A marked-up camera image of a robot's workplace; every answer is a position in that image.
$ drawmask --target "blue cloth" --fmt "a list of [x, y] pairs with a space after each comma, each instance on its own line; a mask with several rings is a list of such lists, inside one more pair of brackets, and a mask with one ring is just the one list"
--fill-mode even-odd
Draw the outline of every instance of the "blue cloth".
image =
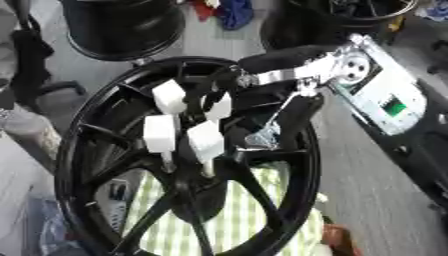
[[221, 0], [218, 18], [226, 30], [236, 30], [248, 24], [254, 17], [250, 0]]

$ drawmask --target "black chair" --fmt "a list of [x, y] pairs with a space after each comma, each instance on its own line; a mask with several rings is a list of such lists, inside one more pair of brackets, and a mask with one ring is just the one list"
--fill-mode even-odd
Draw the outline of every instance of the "black chair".
[[17, 102], [41, 114], [37, 99], [48, 93], [63, 89], [73, 89], [78, 95], [86, 95], [87, 91], [76, 81], [48, 83], [51, 74], [45, 67], [46, 59], [54, 51], [43, 39], [39, 23], [31, 15], [19, 15], [20, 30], [12, 33], [11, 38], [17, 54], [17, 71], [11, 81]]

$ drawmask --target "chair wheel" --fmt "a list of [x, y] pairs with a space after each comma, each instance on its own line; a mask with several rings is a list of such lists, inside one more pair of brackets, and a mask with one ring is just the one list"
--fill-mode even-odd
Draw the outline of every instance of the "chair wheel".
[[84, 87], [82, 87], [81, 85], [75, 87], [75, 92], [79, 96], [87, 95], [87, 90]]
[[439, 67], [437, 67], [437, 66], [430, 66], [427, 69], [427, 72], [428, 72], [428, 74], [435, 75], [435, 74], [439, 73]]

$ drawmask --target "metal rod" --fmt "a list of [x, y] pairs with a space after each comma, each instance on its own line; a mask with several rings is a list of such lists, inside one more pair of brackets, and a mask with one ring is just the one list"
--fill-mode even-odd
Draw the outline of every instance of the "metal rod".
[[206, 178], [213, 178], [215, 177], [215, 166], [213, 164], [213, 160], [207, 161], [203, 165], [202, 174]]
[[160, 153], [163, 159], [163, 165], [167, 173], [173, 173], [175, 165], [173, 162], [173, 154], [170, 151]]

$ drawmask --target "robotic arm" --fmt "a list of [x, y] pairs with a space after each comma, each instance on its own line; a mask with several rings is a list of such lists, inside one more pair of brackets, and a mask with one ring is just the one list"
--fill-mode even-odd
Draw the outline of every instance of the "robotic arm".
[[[279, 82], [293, 81], [295, 87], [264, 128], [245, 137], [247, 148], [275, 150], [292, 146], [291, 138], [323, 105], [320, 90], [329, 88], [386, 155], [448, 210], [448, 101], [368, 36], [352, 35], [336, 49], [307, 52], [242, 59], [221, 83], [215, 80], [219, 89], [206, 98], [216, 102], [232, 86], [277, 89]], [[295, 56], [308, 60], [294, 63]]]

